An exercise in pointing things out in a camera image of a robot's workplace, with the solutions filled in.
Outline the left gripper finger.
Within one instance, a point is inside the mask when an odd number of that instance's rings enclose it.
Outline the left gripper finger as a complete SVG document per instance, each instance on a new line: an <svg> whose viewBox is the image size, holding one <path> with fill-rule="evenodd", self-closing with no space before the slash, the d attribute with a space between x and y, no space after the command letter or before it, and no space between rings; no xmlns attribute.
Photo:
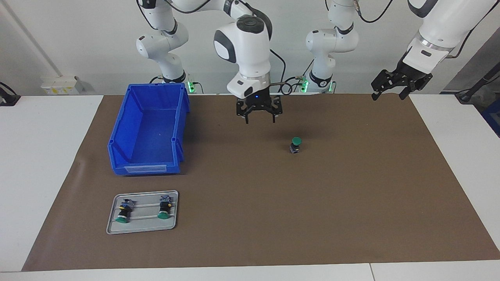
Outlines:
<svg viewBox="0 0 500 281"><path fill-rule="evenodd" d="M394 87L393 83L394 73L383 69L371 82L371 87L373 88L373 93L371 95L373 101L377 101L383 92L392 89Z"/></svg>
<svg viewBox="0 0 500 281"><path fill-rule="evenodd" d="M417 80L411 80L410 78L404 79L405 88L399 93L399 98L403 101L405 100L412 92L421 91L433 78L432 73L425 75L423 78L419 78Z"/></svg>

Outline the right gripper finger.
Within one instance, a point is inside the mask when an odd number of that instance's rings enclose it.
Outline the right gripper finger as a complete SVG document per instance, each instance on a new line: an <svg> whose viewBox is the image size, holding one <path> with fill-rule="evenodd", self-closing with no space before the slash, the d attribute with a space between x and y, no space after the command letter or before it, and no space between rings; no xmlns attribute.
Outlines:
<svg viewBox="0 0 500 281"><path fill-rule="evenodd" d="M254 106L248 105L245 100L236 101L236 115L245 119L246 124L249 124L249 115L253 109Z"/></svg>
<svg viewBox="0 0 500 281"><path fill-rule="evenodd" d="M276 117L282 114L281 97L271 97L269 105L266 105L266 111L273 116L273 123L276 123Z"/></svg>

